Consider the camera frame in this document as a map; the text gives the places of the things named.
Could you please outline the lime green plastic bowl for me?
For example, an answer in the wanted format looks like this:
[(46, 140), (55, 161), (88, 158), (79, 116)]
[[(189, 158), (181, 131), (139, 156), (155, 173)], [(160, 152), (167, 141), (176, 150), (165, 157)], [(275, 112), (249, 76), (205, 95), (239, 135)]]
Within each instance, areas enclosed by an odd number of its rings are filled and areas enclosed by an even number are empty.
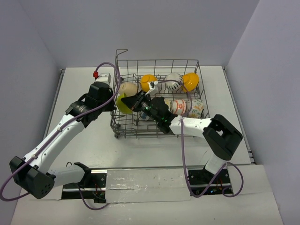
[(122, 114), (132, 114), (133, 111), (122, 102), (122, 99), (125, 97), (127, 97), (126, 93), (122, 93), (118, 96), (116, 101), (117, 108)]

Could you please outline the tan ceramic bowl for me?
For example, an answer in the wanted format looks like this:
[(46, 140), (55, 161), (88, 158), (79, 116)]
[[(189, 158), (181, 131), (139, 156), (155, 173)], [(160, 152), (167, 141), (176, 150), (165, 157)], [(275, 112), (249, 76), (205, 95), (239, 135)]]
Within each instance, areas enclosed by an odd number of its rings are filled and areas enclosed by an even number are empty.
[(120, 85), (119, 94), (125, 94), (127, 97), (134, 96), (137, 93), (137, 85), (132, 82), (123, 82)]

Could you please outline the blue floral ceramic bowl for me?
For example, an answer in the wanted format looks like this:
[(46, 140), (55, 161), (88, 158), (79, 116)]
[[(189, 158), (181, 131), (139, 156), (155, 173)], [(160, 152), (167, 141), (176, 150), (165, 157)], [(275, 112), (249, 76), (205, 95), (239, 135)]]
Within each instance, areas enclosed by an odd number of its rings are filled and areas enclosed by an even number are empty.
[(140, 112), (140, 119), (143, 121), (148, 121), (150, 117), (146, 113)]

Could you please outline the small orange plastic bowl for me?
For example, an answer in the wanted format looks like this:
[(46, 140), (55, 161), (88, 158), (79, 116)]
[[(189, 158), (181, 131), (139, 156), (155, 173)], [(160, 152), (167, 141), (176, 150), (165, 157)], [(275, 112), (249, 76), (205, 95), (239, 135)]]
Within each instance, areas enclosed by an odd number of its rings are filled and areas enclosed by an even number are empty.
[(157, 78), (154, 75), (151, 74), (143, 75), (140, 80), (141, 89), (145, 92), (148, 92), (150, 90), (148, 83), (156, 80)]

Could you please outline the white striped ceramic bowl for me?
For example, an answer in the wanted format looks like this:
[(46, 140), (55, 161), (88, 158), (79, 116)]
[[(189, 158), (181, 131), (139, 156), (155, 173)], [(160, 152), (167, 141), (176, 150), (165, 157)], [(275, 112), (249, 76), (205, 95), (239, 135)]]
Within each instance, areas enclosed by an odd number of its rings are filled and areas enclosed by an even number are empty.
[(179, 73), (173, 72), (166, 76), (165, 86), (169, 91), (177, 91), (181, 88), (183, 84), (182, 75)]

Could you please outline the red patterned white bowl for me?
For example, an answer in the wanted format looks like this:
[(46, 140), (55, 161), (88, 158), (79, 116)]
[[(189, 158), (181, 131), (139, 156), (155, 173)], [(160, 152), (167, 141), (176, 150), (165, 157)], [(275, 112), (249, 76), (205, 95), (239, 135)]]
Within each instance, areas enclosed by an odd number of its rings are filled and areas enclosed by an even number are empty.
[(177, 99), (170, 102), (170, 112), (182, 116), (186, 112), (187, 106), (183, 99)]

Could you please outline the large orange plastic bowl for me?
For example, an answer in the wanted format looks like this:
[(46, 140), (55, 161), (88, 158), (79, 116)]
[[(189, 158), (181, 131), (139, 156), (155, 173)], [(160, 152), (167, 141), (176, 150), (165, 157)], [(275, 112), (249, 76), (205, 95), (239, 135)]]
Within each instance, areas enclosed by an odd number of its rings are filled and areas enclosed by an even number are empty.
[(199, 83), (199, 76), (196, 73), (188, 73), (182, 76), (183, 79), (183, 84), (184, 87), (183, 90), (184, 91), (189, 91), (191, 92), (192, 90), (194, 90), (198, 83)]

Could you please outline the white green leaf bowl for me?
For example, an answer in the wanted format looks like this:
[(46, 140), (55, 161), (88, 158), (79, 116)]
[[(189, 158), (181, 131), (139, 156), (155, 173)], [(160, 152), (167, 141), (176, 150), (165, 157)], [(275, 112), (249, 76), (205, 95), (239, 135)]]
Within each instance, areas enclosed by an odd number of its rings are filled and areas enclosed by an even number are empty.
[(189, 110), (188, 117), (190, 118), (201, 118), (204, 106), (201, 99), (193, 99), (192, 101), (186, 102), (187, 110)]

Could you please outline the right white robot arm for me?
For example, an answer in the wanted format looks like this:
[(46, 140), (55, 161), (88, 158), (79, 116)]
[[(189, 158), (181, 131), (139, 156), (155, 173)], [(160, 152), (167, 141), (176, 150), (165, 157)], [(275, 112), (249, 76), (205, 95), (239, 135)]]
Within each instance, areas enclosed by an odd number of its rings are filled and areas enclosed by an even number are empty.
[(219, 179), (219, 169), (232, 159), (243, 139), (241, 132), (220, 114), (205, 119), (179, 116), (169, 111), (163, 97), (150, 99), (144, 91), (121, 101), (132, 111), (143, 112), (153, 119), (164, 134), (204, 138), (213, 152), (203, 172), (208, 183)]

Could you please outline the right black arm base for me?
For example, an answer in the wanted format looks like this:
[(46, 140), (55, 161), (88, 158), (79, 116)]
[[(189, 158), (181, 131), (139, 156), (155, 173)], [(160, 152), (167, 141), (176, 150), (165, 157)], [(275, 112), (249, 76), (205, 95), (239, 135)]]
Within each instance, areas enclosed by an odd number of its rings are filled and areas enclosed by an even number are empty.
[[(194, 195), (199, 195), (207, 187), (214, 176), (204, 168), (188, 169), (187, 174), (187, 179)], [(222, 195), (222, 193), (226, 195), (233, 194), (227, 168), (222, 169), (204, 195)]]

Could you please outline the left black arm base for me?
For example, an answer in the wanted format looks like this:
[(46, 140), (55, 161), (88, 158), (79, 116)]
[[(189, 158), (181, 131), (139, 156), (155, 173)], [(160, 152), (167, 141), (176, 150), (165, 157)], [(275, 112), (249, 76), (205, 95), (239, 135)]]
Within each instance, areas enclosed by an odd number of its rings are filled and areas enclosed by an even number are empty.
[[(91, 170), (90, 178), (84, 187), (81, 187), (82, 196), (84, 199), (92, 200), (93, 203), (106, 203), (107, 170), (93, 169)], [(63, 186), (61, 193), (62, 200), (81, 199), (80, 191), (76, 183), (69, 183)]]

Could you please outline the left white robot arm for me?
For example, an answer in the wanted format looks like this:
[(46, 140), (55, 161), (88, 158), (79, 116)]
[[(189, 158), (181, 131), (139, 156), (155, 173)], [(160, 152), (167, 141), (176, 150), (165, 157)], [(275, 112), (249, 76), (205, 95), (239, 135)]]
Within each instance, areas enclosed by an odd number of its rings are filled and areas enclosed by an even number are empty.
[(53, 188), (69, 183), (78, 184), (81, 188), (88, 186), (91, 183), (91, 169), (84, 164), (73, 163), (61, 169), (50, 167), (76, 135), (102, 112), (114, 109), (109, 82), (95, 81), (88, 93), (69, 106), (59, 124), (34, 150), (10, 161), (14, 182), (37, 199), (48, 195)]

